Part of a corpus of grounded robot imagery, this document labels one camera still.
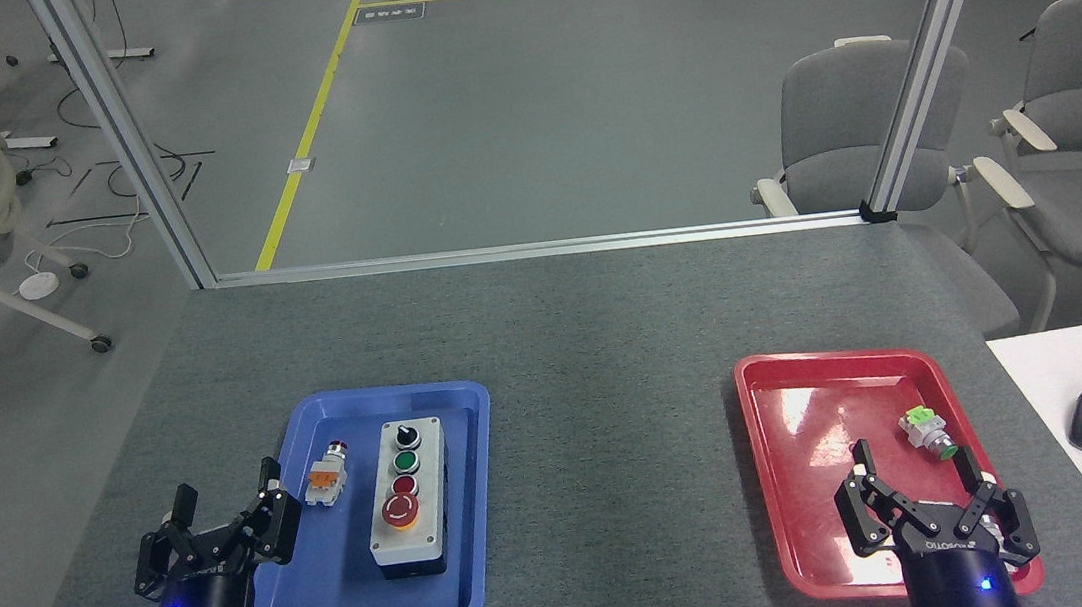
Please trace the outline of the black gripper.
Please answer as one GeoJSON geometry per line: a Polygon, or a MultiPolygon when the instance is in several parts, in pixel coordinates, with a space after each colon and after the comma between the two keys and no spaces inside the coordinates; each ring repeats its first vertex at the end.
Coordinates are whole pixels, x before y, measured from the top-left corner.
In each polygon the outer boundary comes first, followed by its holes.
{"type": "Polygon", "coordinates": [[[1020,491],[981,470],[969,446],[959,449],[952,459],[969,500],[955,535],[931,536],[929,514],[878,478],[867,439],[852,445],[852,472],[834,494],[840,520],[857,556],[892,542],[912,607],[1020,607],[1005,562],[1024,565],[1041,553],[1031,513],[1020,491]],[[987,514],[1000,525],[998,541],[979,525],[987,514]]]}
{"type": "Polygon", "coordinates": [[[155,598],[164,588],[158,607],[254,607],[253,567],[220,572],[219,563],[292,562],[302,502],[285,489],[281,465],[260,462],[258,494],[219,530],[193,532],[198,492],[189,484],[179,484],[174,500],[164,522],[140,540],[135,593],[155,598]]]}

